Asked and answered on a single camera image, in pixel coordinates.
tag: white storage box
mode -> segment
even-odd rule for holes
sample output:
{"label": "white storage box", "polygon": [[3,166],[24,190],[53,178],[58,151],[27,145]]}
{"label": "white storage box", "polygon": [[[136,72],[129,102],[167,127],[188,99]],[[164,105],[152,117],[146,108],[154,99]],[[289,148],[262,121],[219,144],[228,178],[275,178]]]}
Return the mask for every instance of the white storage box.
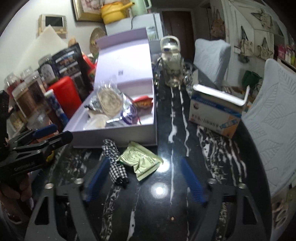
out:
{"label": "white storage box", "polygon": [[100,54],[94,84],[95,90],[64,129],[64,131],[73,133],[72,145],[76,148],[101,148],[102,141],[106,138],[113,139],[118,147],[125,147],[130,141],[144,146],[157,145],[155,105],[151,115],[140,118],[142,125],[83,130],[88,121],[88,113],[84,105],[89,104],[101,81],[107,81],[113,75],[116,75],[118,89],[132,99],[144,95],[155,98],[150,50],[145,28],[103,37],[97,41],[97,45],[100,48]]}
{"label": "white storage box", "polygon": [[246,107],[249,91],[248,86],[242,100],[210,87],[194,85],[189,120],[232,138]]}

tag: yellow pot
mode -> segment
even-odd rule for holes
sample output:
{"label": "yellow pot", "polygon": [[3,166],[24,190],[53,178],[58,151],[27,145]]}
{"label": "yellow pot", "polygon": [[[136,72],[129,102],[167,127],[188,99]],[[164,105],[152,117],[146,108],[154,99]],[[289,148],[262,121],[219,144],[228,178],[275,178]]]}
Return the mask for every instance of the yellow pot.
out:
{"label": "yellow pot", "polygon": [[126,5],[123,5],[122,2],[114,2],[104,5],[101,8],[101,14],[104,24],[109,24],[126,18],[126,13],[124,10],[133,5],[133,2],[130,2]]}

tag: checkered cloth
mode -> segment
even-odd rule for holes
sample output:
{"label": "checkered cloth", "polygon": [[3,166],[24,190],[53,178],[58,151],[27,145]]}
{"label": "checkered cloth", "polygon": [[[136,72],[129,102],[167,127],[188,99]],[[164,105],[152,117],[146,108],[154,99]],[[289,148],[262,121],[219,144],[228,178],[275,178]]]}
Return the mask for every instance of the checkered cloth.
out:
{"label": "checkered cloth", "polygon": [[119,152],[115,145],[115,142],[110,139],[105,139],[103,141],[103,152],[106,157],[110,160],[110,177],[112,182],[116,183],[117,185],[122,185],[123,187],[126,186],[128,183],[128,176],[126,174],[126,170],[124,166],[117,162],[119,158]]}

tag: green bag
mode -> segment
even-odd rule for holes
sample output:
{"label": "green bag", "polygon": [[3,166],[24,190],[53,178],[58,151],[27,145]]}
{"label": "green bag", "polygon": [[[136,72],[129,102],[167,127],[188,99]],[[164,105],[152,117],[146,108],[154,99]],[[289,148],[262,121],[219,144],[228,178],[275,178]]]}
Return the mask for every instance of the green bag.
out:
{"label": "green bag", "polygon": [[249,85],[251,90],[255,89],[256,84],[259,83],[259,80],[261,80],[262,77],[260,77],[255,72],[251,72],[249,70],[246,70],[244,73],[244,77],[242,78],[242,87],[244,90],[247,89],[247,86]]}

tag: white kettle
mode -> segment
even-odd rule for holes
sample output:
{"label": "white kettle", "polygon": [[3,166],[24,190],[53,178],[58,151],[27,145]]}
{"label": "white kettle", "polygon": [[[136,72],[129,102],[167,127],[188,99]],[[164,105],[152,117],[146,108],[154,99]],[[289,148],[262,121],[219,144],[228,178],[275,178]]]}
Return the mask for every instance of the white kettle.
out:
{"label": "white kettle", "polygon": [[180,54],[181,45],[179,39],[175,36],[163,37],[160,41],[160,49],[162,52],[161,59],[168,67],[167,71],[180,69],[182,56]]}
{"label": "white kettle", "polygon": [[165,36],[160,41],[160,48],[165,84],[169,87],[178,87],[183,82],[184,66],[180,41],[175,36]]}
{"label": "white kettle", "polygon": [[151,0],[132,0],[135,5],[131,7],[133,16],[139,16],[148,13],[148,9],[152,7]]}

